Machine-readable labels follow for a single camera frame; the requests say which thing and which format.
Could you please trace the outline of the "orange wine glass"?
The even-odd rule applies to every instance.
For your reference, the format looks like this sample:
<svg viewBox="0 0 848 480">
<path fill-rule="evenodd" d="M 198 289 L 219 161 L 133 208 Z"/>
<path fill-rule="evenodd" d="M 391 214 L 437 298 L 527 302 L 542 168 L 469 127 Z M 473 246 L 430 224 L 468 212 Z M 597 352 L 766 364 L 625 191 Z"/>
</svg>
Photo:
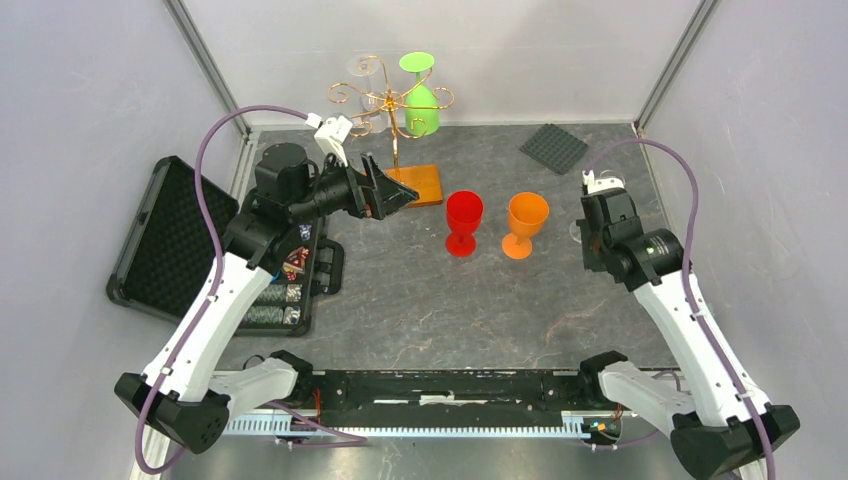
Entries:
<svg viewBox="0 0 848 480">
<path fill-rule="evenodd" d="M 501 243 L 504 254 L 515 260 L 529 257 L 533 252 L 532 237 L 542 229 L 549 213 L 549 205 L 541 195 L 533 192 L 514 195 L 507 207 L 509 233 Z"/>
</svg>

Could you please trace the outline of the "red wine glass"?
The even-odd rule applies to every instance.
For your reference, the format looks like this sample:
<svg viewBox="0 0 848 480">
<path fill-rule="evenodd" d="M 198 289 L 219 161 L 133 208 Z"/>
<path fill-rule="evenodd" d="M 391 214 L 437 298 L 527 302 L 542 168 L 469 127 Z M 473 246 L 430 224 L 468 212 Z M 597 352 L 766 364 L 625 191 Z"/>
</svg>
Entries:
<svg viewBox="0 0 848 480">
<path fill-rule="evenodd" d="M 474 237 L 484 213 L 481 197 L 470 190 L 460 190 L 446 201 L 446 221 L 450 233 L 445 241 L 447 251 L 455 257 L 470 256 L 476 249 Z"/>
</svg>

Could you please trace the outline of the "clear wine glass back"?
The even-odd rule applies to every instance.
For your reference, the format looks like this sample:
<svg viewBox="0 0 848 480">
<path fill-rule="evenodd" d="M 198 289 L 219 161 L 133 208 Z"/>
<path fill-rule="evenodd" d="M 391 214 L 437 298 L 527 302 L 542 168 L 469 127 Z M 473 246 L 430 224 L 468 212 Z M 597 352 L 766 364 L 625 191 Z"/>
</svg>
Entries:
<svg viewBox="0 0 848 480">
<path fill-rule="evenodd" d="M 385 90 L 385 79 L 382 78 L 385 69 L 381 60 L 376 55 L 356 55 L 348 62 L 347 68 L 351 75 L 361 80 L 361 90 L 364 91 L 358 100 L 363 116 L 354 125 L 360 129 L 370 125 L 373 134 L 385 131 L 390 120 L 388 113 L 379 109 L 382 101 L 377 99 Z"/>
</svg>

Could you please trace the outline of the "clear wine glass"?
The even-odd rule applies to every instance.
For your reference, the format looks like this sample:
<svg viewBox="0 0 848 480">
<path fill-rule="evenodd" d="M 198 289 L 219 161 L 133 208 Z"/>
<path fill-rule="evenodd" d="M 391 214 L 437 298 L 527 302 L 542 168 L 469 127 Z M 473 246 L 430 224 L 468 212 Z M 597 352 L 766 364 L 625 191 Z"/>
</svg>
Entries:
<svg viewBox="0 0 848 480">
<path fill-rule="evenodd" d="M 390 120 L 388 113 L 379 109 L 382 101 L 377 99 L 385 90 L 385 79 L 382 78 L 385 69 L 381 60 L 376 55 L 356 55 L 348 62 L 347 68 L 351 75 L 361 80 L 361 90 L 364 91 L 358 100 L 363 116 L 354 125 L 360 129 L 370 125 L 373 134 L 385 131 Z"/>
<path fill-rule="evenodd" d="M 572 240 L 575 241 L 578 244 L 581 244 L 582 241 L 583 241 L 583 233 L 582 233 L 583 224 L 584 224 L 584 220 L 578 219 L 578 220 L 573 221 L 569 225 L 569 235 L 572 238 Z"/>
</svg>

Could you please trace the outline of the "green wine glass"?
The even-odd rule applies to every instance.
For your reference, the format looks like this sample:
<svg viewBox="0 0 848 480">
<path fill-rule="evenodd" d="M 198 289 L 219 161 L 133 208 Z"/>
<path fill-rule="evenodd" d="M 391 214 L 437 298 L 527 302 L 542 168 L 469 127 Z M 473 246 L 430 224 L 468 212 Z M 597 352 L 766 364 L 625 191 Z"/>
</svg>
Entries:
<svg viewBox="0 0 848 480">
<path fill-rule="evenodd" d="M 412 137 L 433 134 L 440 127 L 438 100 L 426 85 L 434 65 L 435 58 L 422 51 L 407 53 L 399 60 L 402 70 L 415 75 L 415 83 L 403 100 L 406 131 Z"/>
</svg>

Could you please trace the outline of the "clear wine glass front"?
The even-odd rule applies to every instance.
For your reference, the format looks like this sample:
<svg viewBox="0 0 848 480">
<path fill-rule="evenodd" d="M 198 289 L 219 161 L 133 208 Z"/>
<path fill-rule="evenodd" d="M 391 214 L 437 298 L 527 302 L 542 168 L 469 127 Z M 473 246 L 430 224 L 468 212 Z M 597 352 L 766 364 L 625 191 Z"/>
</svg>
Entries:
<svg viewBox="0 0 848 480">
<path fill-rule="evenodd" d="M 575 241 L 578 244 L 581 244 L 582 241 L 583 241 L 583 233 L 582 233 L 583 224 L 584 224 L 584 220 L 578 219 L 578 220 L 573 221 L 569 225 L 569 235 L 572 238 L 572 240 Z"/>
</svg>

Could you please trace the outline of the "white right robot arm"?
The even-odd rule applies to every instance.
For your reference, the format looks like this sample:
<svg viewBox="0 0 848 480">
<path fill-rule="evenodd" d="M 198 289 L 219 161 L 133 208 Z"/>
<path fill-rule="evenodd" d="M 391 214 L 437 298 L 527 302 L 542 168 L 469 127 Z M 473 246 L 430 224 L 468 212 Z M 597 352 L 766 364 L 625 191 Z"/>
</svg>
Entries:
<svg viewBox="0 0 848 480">
<path fill-rule="evenodd" d="M 645 231 L 622 187 L 587 187 L 581 206 L 576 224 L 585 268 L 610 274 L 636 298 L 688 390 L 609 351 L 581 362 L 580 400 L 591 408 L 617 403 L 649 422 L 695 479 L 773 478 L 774 451 L 798 431 L 799 418 L 791 406 L 773 403 L 741 366 L 703 300 L 684 246 L 667 229 Z"/>
</svg>

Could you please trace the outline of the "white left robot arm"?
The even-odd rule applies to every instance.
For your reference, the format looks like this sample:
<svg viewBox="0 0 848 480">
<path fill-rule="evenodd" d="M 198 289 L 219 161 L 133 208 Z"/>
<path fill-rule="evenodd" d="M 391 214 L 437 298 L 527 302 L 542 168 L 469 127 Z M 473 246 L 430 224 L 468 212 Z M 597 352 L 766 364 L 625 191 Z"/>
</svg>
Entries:
<svg viewBox="0 0 848 480">
<path fill-rule="evenodd" d="M 312 399 L 310 364 L 286 352 L 221 381 L 213 372 L 251 305 L 282 270 L 292 250 L 286 243 L 301 225 L 336 211 L 382 220 L 418 200 L 371 154 L 361 160 L 362 171 L 334 153 L 317 165 L 294 143 L 263 152 L 240 212 L 213 236 L 211 269 L 177 330 L 142 372 L 124 373 L 115 385 L 137 417 L 138 461 L 146 428 L 200 454 L 233 418 L 276 400 L 297 408 Z"/>
</svg>

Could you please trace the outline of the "dark grey building plate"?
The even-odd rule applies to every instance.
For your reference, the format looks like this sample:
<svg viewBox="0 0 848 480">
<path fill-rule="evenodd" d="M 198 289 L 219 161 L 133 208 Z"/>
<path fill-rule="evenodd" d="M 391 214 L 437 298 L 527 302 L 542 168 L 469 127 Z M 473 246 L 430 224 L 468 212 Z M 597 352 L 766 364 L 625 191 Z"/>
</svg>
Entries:
<svg viewBox="0 0 848 480">
<path fill-rule="evenodd" d="M 559 126 L 547 123 L 519 151 L 551 172 L 565 175 L 584 157 L 588 145 Z"/>
</svg>

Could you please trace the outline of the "black poker chip case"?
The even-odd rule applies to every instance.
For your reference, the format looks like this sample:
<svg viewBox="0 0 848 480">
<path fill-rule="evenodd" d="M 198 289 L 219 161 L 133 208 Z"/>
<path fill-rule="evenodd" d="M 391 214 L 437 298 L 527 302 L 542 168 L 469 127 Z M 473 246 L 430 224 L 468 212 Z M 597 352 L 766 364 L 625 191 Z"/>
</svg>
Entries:
<svg viewBox="0 0 848 480">
<path fill-rule="evenodd" d="M 344 249 L 327 237 L 323 218 L 287 240 L 284 270 L 249 307 L 239 336 L 300 337 L 312 327 L 320 295 L 342 287 Z M 194 169 L 177 156 L 154 166 L 106 295 L 113 303 L 179 323 L 210 272 L 213 244 L 194 189 Z"/>
</svg>

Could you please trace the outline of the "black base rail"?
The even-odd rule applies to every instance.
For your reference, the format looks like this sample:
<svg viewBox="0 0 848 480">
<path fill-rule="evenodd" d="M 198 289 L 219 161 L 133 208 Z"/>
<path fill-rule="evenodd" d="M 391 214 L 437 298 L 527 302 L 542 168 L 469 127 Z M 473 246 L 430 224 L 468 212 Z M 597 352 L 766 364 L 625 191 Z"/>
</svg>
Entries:
<svg viewBox="0 0 848 480">
<path fill-rule="evenodd" d="M 286 410 L 258 407 L 227 435 L 326 439 L 556 438 L 610 444 L 632 413 L 588 400 L 574 371 L 324 370 L 302 381 Z"/>
</svg>

